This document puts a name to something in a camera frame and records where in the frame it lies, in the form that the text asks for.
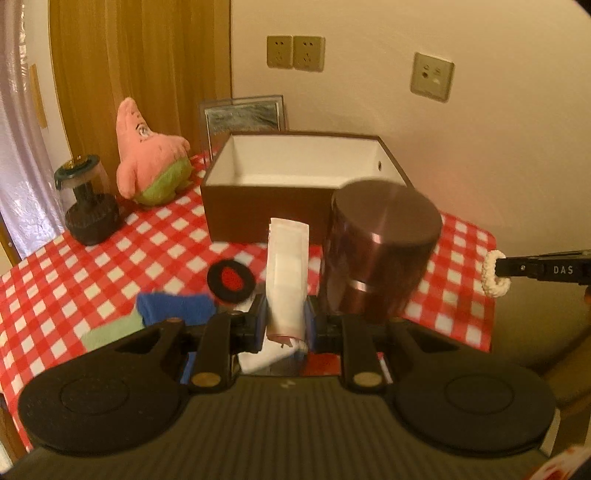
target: picture frame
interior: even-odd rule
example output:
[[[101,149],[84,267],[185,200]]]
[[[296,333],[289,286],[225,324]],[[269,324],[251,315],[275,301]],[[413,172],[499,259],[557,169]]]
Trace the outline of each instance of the picture frame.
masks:
[[[283,95],[206,100],[199,105],[206,167],[233,132],[285,130]]]

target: open box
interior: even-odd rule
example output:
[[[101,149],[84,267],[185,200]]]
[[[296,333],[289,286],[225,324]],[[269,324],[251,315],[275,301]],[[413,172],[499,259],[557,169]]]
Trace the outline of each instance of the open box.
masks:
[[[382,178],[412,186],[380,137],[324,132],[232,134],[201,185],[212,241],[266,242],[271,218],[327,232],[333,192],[353,180]]]

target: tablecloth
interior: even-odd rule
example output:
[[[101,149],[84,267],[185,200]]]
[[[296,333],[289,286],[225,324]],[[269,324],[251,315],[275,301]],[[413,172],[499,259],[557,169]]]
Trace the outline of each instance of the tablecloth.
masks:
[[[139,291],[208,291],[208,265],[235,258],[265,278],[266,245],[212,243],[199,183],[167,206],[138,210],[110,239],[83,247],[64,233],[0,280],[0,387],[26,446],[18,394],[45,369],[85,352],[80,337],[131,311]],[[480,267],[494,237],[442,214],[443,231],[405,317],[487,351],[494,302]],[[321,249],[310,248],[309,292],[317,291]]]

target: ribbed black surface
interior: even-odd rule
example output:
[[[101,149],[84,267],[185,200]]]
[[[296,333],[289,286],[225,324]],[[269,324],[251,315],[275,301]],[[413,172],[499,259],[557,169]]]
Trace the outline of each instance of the ribbed black surface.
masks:
[[[336,378],[241,377],[228,392],[192,399],[143,447],[91,459],[37,449],[6,478],[521,480],[544,461],[537,450],[494,460],[435,450],[381,398],[345,391]]]

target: wall socket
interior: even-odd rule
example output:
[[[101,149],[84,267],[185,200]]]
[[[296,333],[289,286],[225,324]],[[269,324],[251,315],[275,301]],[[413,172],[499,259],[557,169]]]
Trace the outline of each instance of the wall socket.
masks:
[[[447,102],[452,87],[453,71],[452,62],[416,52],[410,91]]]
[[[322,72],[324,37],[294,37],[294,68]]]
[[[294,39],[289,35],[267,37],[267,66],[276,69],[293,67]]]

